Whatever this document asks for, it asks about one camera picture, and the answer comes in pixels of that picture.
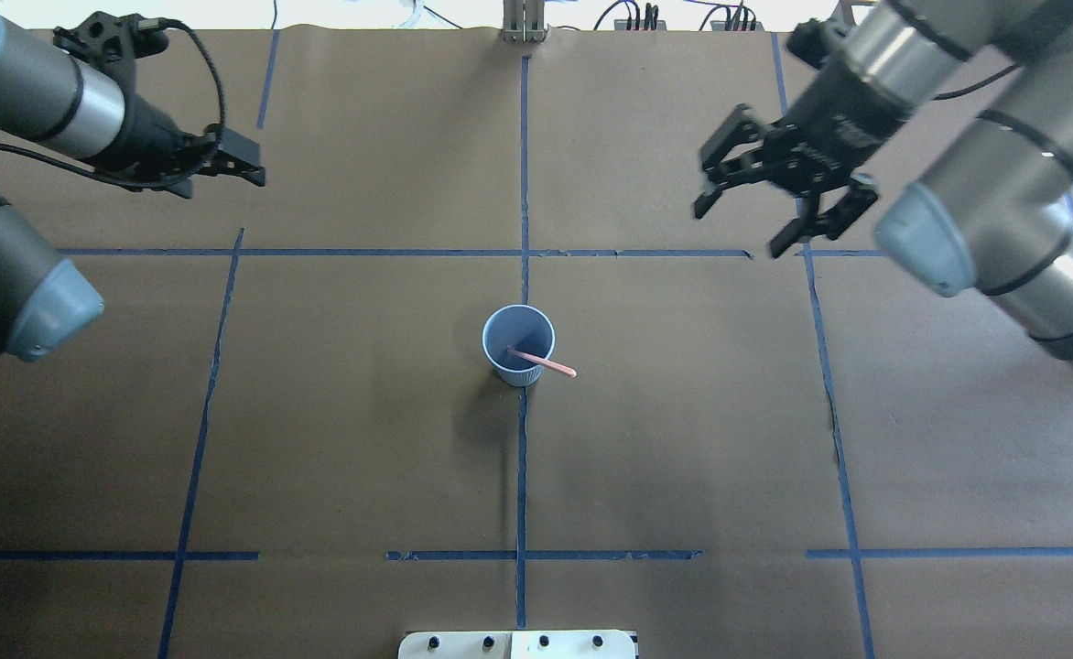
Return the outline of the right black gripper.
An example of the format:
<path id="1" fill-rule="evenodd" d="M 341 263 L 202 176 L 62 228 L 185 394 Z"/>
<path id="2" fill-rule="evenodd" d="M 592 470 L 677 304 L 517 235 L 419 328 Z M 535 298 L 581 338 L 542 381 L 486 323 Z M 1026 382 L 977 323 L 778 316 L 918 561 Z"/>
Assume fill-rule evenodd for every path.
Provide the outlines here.
<path id="1" fill-rule="evenodd" d="M 699 150 L 703 188 L 692 203 L 695 220 L 703 220 L 724 191 L 738 185 L 767 180 L 804 197 L 797 216 L 767 244 L 774 259 L 819 236 L 838 241 L 874 205 L 880 197 L 874 178 L 854 172 L 906 125 L 913 109 L 863 79 L 841 56 L 803 56 L 802 61 L 817 63 L 817 74 L 789 101 L 782 118 L 764 125 L 749 104 L 738 104 Z M 820 193 L 842 187 L 843 196 L 821 211 Z"/>

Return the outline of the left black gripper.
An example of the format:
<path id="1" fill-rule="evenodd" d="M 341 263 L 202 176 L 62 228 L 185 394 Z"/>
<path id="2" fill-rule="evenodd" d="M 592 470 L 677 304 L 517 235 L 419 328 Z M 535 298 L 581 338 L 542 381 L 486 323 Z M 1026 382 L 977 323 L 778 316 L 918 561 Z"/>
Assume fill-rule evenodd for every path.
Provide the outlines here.
<path id="1" fill-rule="evenodd" d="M 203 176 L 239 177 L 263 188 L 267 171 L 260 145 L 227 126 L 207 125 L 201 136 L 185 133 L 163 109 L 142 96 L 126 100 L 121 88 L 88 89 L 88 116 L 93 137 L 108 145 L 88 157 L 90 178 L 130 191 L 166 191 L 190 199 L 190 182 Z"/>

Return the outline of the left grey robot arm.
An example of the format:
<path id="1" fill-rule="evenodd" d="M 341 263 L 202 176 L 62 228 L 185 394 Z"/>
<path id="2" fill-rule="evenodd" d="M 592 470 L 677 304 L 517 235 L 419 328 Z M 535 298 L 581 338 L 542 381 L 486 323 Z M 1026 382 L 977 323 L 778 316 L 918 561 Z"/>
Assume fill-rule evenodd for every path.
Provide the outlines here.
<path id="1" fill-rule="evenodd" d="M 215 116 L 181 128 L 139 91 L 144 59 L 188 36 L 211 76 Z M 57 210 L 95 216 L 90 200 L 67 200 L 65 175 L 130 193 L 189 199 L 199 177 L 238 177 L 262 187 L 256 141 L 227 126 L 222 75 L 206 43 L 179 18 L 94 12 L 50 35 L 0 13 L 0 358 L 46 358 L 103 314 L 80 268 L 27 219 L 4 184 L 17 175 L 52 192 Z"/>

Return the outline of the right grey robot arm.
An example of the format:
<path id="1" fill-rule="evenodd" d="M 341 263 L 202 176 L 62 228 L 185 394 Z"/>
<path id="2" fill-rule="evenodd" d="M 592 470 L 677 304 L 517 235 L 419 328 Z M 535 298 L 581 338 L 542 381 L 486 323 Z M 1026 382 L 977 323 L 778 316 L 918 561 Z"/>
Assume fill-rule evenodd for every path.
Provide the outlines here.
<path id="1" fill-rule="evenodd" d="M 797 25 L 787 49 L 817 74 L 766 125 L 739 104 L 699 150 L 704 217 L 738 185 L 797 200 L 768 241 L 838 239 L 874 204 L 862 166 L 973 55 L 1013 80 L 877 221 L 877 247 L 936 295 L 976 289 L 1073 368 L 1073 1 L 879 1 L 859 25 Z"/>

